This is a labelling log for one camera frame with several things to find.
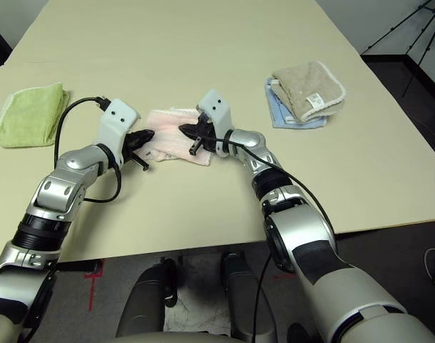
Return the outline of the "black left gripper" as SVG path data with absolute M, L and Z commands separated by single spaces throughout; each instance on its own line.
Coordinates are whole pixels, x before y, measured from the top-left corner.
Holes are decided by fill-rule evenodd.
M 139 157 L 135 151 L 142 148 L 142 146 L 150 141 L 154 135 L 155 131 L 150 129 L 143 129 L 128 133 L 125 136 L 124 144 L 122 146 L 122 156 L 124 158 L 124 163 L 127 163 L 128 161 L 134 161 L 141 167 L 143 171 L 147 171 L 149 169 L 149 164 Z

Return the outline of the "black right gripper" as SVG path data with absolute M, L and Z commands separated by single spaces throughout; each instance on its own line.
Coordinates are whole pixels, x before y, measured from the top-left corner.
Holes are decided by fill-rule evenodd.
M 216 152 L 214 125 L 207 119 L 200 120 L 197 124 L 182 124 L 179 126 L 179 131 L 194 140 L 189 149 L 190 155 L 196 156 L 201 147 L 211 153 Z

